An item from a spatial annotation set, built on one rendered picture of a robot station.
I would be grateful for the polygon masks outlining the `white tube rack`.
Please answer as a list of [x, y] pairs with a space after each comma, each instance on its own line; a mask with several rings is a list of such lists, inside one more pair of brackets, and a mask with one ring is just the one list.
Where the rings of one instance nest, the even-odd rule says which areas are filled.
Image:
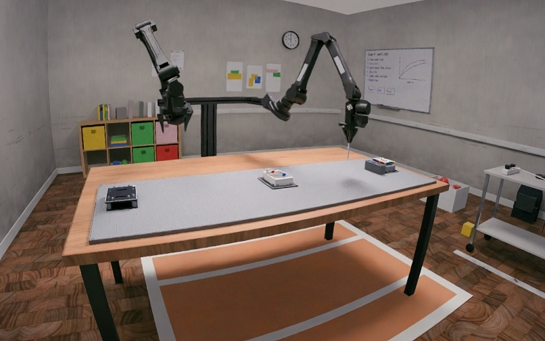
[[263, 172], [263, 177], [265, 180], [267, 180], [269, 183], [273, 184], [274, 186], [277, 186], [277, 184], [280, 185], [290, 185], [290, 183], [293, 184], [293, 177], [286, 174], [285, 178], [283, 178], [283, 171], [281, 170], [275, 170], [275, 174], [271, 175], [271, 171], [269, 171], [268, 174], [266, 174], [266, 171]]

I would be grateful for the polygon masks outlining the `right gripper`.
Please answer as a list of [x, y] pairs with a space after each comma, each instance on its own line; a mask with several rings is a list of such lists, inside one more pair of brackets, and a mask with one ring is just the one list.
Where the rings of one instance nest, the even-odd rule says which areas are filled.
[[164, 133], [164, 117], [163, 115], [167, 115], [167, 114], [174, 114], [174, 115], [184, 115], [184, 129], [185, 129], [185, 132], [187, 130], [187, 125], [191, 119], [191, 113], [188, 114], [187, 113], [187, 108], [183, 108], [183, 111], [182, 112], [173, 112], [173, 109], [170, 109], [170, 110], [167, 110], [166, 108], [162, 108], [164, 110], [162, 110], [162, 114], [157, 114], [157, 117], [159, 122], [162, 123], [161, 125], [161, 128], [162, 128], [162, 132]]

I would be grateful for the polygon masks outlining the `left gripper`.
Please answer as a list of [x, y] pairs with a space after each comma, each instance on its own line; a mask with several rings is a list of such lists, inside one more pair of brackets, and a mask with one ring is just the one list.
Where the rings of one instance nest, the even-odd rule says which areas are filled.
[[339, 126], [344, 126], [344, 127], [342, 127], [342, 130], [344, 132], [344, 135], [346, 136], [346, 140], [347, 140], [348, 143], [351, 143], [354, 136], [355, 136], [355, 134], [358, 132], [358, 128], [355, 128], [355, 126], [358, 127], [358, 125], [357, 124], [346, 124], [346, 114], [353, 114], [353, 113], [346, 112], [345, 113], [345, 122], [343, 122], [343, 123], [339, 122]]

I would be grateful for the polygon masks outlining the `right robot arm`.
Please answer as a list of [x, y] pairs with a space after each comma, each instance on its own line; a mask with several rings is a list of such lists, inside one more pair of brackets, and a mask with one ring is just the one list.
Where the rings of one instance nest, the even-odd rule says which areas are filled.
[[[187, 102], [184, 101], [184, 87], [177, 80], [177, 78], [180, 77], [179, 68], [177, 65], [173, 65], [172, 61], [164, 55], [164, 52], [162, 51], [159, 43], [157, 42], [153, 34], [153, 32], [157, 31], [154, 20], [148, 19], [136, 24], [133, 28], [133, 31], [136, 38], [140, 38], [140, 41], [142, 41], [142, 43], [145, 45], [152, 60], [152, 63], [156, 69], [156, 72], [158, 73], [158, 77], [161, 80], [160, 82], [162, 83], [162, 88], [159, 89], [159, 91], [161, 93], [162, 99], [164, 100], [164, 103], [166, 102], [166, 109], [173, 109], [173, 112], [182, 112], [183, 107], [185, 107], [188, 109], [187, 112], [190, 112]], [[168, 94], [166, 91], [167, 89]], [[174, 97], [168, 97], [168, 95], [171, 95], [170, 93]], [[180, 95], [183, 97], [181, 97]]]

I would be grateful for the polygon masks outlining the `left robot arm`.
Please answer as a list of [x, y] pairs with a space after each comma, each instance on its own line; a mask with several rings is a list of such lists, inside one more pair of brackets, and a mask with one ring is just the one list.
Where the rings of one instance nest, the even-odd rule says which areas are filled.
[[[321, 41], [322, 40], [322, 41]], [[319, 42], [320, 41], [320, 42]], [[360, 99], [361, 92], [357, 87], [355, 80], [353, 79], [349, 68], [339, 50], [337, 40], [328, 32], [322, 32], [311, 36], [311, 44], [300, 70], [300, 73], [294, 84], [286, 91], [286, 94], [278, 102], [271, 101], [271, 104], [275, 111], [290, 117], [288, 112], [293, 103], [302, 105], [307, 100], [306, 86], [310, 78], [312, 69], [314, 68], [316, 59], [322, 49], [323, 45], [329, 50], [329, 53], [333, 59], [335, 67], [340, 75], [344, 91], [346, 93], [346, 112], [353, 114], [346, 114], [346, 124], [357, 124], [360, 128], [365, 128], [368, 124], [368, 117], [371, 112], [371, 103], [367, 100]], [[354, 86], [356, 88], [354, 88]], [[299, 91], [299, 87], [301, 87]], [[285, 98], [286, 97], [286, 98]], [[290, 100], [290, 101], [288, 101]], [[292, 103], [292, 102], [293, 103]], [[356, 106], [355, 106], [356, 104]], [[355, 108], [356, 107], [356, 108]], [[364, 114], [363, 116], [356, 114]], [[354, 120], [355, 119], [355, 120]]]

